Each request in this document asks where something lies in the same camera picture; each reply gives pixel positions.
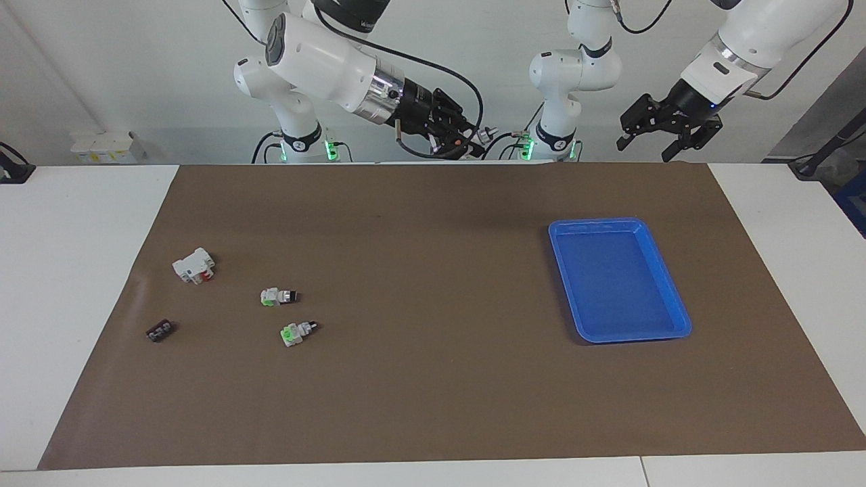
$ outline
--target white table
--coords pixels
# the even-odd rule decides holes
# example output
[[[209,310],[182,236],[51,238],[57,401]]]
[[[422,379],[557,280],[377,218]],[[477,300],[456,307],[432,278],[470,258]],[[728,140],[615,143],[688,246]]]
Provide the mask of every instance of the white table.
[[[785,166],[711,165],[866,428],[866,241]],[[0,485],[862,486],[866,451],[418,464],[35,469],[157,215],[175,166],[43,167],[0,187]]]

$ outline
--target brown mat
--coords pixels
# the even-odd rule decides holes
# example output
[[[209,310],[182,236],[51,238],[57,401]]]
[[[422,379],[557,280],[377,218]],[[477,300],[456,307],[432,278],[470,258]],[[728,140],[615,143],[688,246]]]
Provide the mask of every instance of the brown mat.
[[[546,228],[623,216],[689,338],[574,332]],[[171,263],[198,246],[196,287]],[[184,167],[40,468],[864,449],[705,166]]]

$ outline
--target electrical connector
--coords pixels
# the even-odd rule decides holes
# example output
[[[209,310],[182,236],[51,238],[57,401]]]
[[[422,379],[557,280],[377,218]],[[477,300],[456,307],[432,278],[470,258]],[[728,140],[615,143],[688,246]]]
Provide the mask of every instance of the electrical connector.
[[[153,343],[160,343],[165,340],[166,336],[174,333],[177,328],[171,321],[163,320],[159,322],[159,325],[147,330],[147,338]]]
[[[291,323],[280,332],[282,342],[286,347],[292,347],[304,341],[304,337],[311,334],[319,326],[315,321],[304,321],[303,323]]]
[[[280,291],[277,288],[262,291],[263,306],[279,306],[298,301],[298,291]]]
[[[174,272],[184,282],[193,282],[196,285],[208,282],[214,276],[214,260],[210,254],[202,248],[196,249],[188,257],[172,264]]]

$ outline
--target blue plastic tray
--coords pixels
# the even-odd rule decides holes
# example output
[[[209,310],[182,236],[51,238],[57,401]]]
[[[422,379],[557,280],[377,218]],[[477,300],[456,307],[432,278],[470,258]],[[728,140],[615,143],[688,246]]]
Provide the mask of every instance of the blue plastic tray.
[[[682,338],[692,323],[647,225],[559,221],[553,252],[580,336],[592,343]]]

